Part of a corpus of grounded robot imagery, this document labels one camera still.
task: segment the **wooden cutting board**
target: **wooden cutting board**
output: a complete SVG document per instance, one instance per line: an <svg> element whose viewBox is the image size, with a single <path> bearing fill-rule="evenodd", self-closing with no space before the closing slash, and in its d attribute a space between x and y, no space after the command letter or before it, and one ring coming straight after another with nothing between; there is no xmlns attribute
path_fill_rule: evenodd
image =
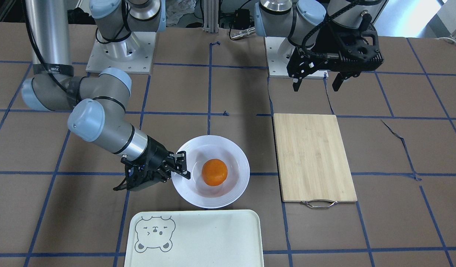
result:
<svg viewBox="0 0 456 267"><path fill-rule="evenodd" d="M282 199L357 201L335 115L274 114Z"/></svg>

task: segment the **white bowl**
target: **white bowl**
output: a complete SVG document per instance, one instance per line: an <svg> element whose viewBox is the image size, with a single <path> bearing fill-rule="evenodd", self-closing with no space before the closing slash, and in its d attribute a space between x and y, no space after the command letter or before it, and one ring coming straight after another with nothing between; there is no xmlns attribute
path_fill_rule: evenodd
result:
<svg viewBox="0 0 456 267"><path fill-rule="evenodd" d="M187 170L191 179L175 172L172 180L186 201L200 208L221 208L236 201L249 182L249 163L243 150L234 142L216 135L203 135L186 142L178 151L187 152ZM201 176L203 164L220 159L228 168L226 180L218 186L207 185Z"/></svg>

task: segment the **black cable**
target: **black cable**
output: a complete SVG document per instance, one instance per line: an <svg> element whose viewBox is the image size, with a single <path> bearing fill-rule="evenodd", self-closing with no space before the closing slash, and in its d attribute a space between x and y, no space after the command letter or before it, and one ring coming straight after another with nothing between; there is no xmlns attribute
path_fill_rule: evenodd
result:
<svg viewBox="0 0 456 267"><path fill-rule="evenodd" d="M107 44L113 43L113 42L120 42L120 41L126 40L131 35L131 33L132 33L131 29L129 29L129 26L127 25L127 18L129 16L129 11L131 11L131 9L129 8L127 3L125 3L125 4L121 3L121 5L123 5L123 7L125 7L125 8L121 8L121 15L123 17L123 26L119 29L119 31L116 33L116 35L112 39L106 39L106 38L104 38L103 35L101 35L101 37L103 37L106 40L106 42L102 42L99 40L98 28L96 28L96 32L94 33L94 36L96 37L96 41L99 42L100 44L107 45ZM128 31L128 34L122 38L116 39L119 36L119 34L123 31L124 28L126 28L126 30Z"/></svg>
<svg viewBox="0 0 456 267"><path fill-rule="evenodd" d="M243 8L247 3L249 3L249 2L251 2L251 0L247 0L246 2L244 2L244 4L242 4L241 7L238 8L238 10L242 9L242 8ZM233 40L233 39L231 38L231 30L232 30L232 29L233 29L233 24L230 23L230 24L229 24L228 37L229 37L229 39L230 39L231 41L237 41L237 40Z"/></svg>
<svg viewBox="0 0 456 267"><path fill-rule="evenodd" d="M244 4L241 5L241 7L239 7L238 9L242 9L243 6L245 6L247 3L251 2L251 0L247 0Z"/></svg>
<svg viewBox="0 0 456 267"><path fill-rule="evenodd" d="M313 51L310 51L307 49L306 47L306 44L307 44L307 41L310 39L310 37L312 37L312 35L314 35L319 29L323 28L326 24L328 24L329 22L331 22L332 20L336 19L337 17L339 17L341 14L345 13L346 11L348 10L351 10L353 7L355 7L356 5L358 5L359 3L361 2L361 0L354 0L351 2L351 4L343 7L341 10L338 10L336 13L334 13L333 15L331 16L328 16L326 15L325 19L323 20L323 22L321 22L320 24L318 24L317 26L315 26L305 37L304 39L302 40L302 50L310 55L310 56L313 56L313 57L319 57L319 58L322 58L322 59L327 59L329 58L329 56L325 53L316 53L316 52L313 52Z"/></svg>
<svg viewBox="0 0 456 267"><path fill-rule="evenodd" d="M48 75L50 76L50 79L59 87L61 88L65 93L67 92L67 88L62 86L62 84L53 76L53 73L50 71L50 69L47 68L47 63L43 60L43 56L40 53L40 49L37 47L37 42L35 41L35 37L33 36L32 28L30 26L29 22L29 16L27 14L27 6L25 5L25 0L21 0L22 3L22 9L23 9L23 16L25 19L25 28L27 29L27 35L29 36L29 41L30 45L32 46L33 52L37 56L37 59L40 61L40 64L43 66L45 71L47 71Z"/></svg>
<svg viewBox="0 0 456 267"><path fill-rule="evenodd" d="M200 0L200 10L201 10L201 20L203 21L203 27L204 27L204 14L203 14L203 0Z"/></svg>

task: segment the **bear face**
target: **bear face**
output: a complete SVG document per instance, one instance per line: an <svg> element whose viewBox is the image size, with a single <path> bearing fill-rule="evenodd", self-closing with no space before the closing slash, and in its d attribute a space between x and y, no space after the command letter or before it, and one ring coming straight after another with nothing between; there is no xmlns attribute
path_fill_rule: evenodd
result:
<svg viewBox="0 0 456 267"><path fill-rule="evenodd" d="M172 249L170 239L175 231L175 221L172 220L172 217L168 219L150 217L148 220L141 217L135 228L137 241L134 248L136 252L143 253L147 248L160 248L163 252Z"/></svg>

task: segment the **metal frame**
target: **metal frame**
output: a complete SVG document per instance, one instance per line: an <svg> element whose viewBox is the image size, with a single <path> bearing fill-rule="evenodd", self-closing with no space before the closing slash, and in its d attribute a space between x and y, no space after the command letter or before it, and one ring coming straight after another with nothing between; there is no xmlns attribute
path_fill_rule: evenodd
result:
<svg viewBox="0 0 456 267"><path fill-rule="evenodd" d="M203 31L218 33L218 0L203 1Z"/></svg>
<svg viewBox="0 0 456 267"><path fill-rule="evenodd" d="M132 74L150 74L152 70L152 59L154 56L155 32L133 32L140 40L140 48L130 61L114 61L109 58L105 52L103 45L94 41L93 50L86 66L87 72L100 73L107 67L116 67L126 73Z"/></svg>

